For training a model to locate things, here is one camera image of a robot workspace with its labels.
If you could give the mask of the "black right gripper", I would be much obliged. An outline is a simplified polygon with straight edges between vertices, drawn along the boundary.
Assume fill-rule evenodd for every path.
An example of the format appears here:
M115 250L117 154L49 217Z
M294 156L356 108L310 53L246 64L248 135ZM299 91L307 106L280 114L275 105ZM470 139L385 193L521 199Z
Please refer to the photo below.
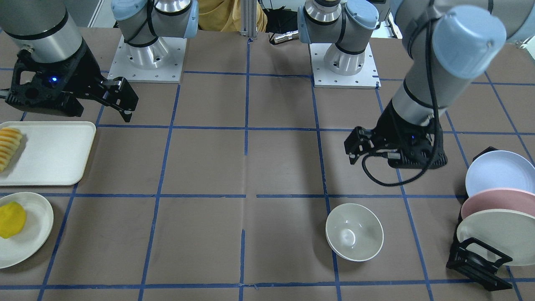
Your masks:
M117 110L130 122L139 97L124 77L111 80L110 92L105 78L85 40L69 58L55 63L40 63L28 49L17 54L11 87L5 92L6 104L15 109L65 117L80 117L84 111L79 99L91 99Z

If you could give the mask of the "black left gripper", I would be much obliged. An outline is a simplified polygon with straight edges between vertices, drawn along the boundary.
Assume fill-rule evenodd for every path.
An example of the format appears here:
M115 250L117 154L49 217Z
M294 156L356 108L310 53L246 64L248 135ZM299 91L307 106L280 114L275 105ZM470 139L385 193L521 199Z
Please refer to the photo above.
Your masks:
M447 165L443 146L443 129L435 118L426 126L414 125L395 111L392 102L388 103L373 130L355 127L344 141L351 165L369 153L388 158L389 166L400 169L424 169L430 159L433 161L429 169Z

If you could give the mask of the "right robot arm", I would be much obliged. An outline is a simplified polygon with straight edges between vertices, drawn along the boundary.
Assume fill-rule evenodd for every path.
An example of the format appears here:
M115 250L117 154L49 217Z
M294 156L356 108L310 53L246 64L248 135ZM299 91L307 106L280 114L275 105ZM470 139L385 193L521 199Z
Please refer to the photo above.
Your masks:
M171 59L165 38L193 38L197 0L113 0L127 58L141 70ZM105 79L61 0L2 0L1 29L19 47L11 86L1 91L11 107L34 114L80 117L79 99L119 112L125 122L139 101L124 77Z

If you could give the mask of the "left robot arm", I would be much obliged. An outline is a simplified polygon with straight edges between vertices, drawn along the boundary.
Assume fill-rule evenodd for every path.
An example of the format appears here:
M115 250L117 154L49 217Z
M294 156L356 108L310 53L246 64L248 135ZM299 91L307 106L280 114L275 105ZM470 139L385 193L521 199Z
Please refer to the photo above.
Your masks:
M344 142L351 164L388 158L399 169L447 164L436 122L504 44L534 36L533 0L392 0L390 11L413 64L371 130Z

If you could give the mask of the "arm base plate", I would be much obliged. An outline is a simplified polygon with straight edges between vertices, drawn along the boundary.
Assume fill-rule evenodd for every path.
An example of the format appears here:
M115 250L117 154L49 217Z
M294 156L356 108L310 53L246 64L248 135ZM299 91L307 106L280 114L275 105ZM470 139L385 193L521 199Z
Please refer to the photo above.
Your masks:
M124 77L130 83L179 84L187 41L160 37L154 44L138 48L121 39L107 78Z
M357 55L343 53L333 43L310 44L309 50L315 87L375 89L382 85L369 44Z

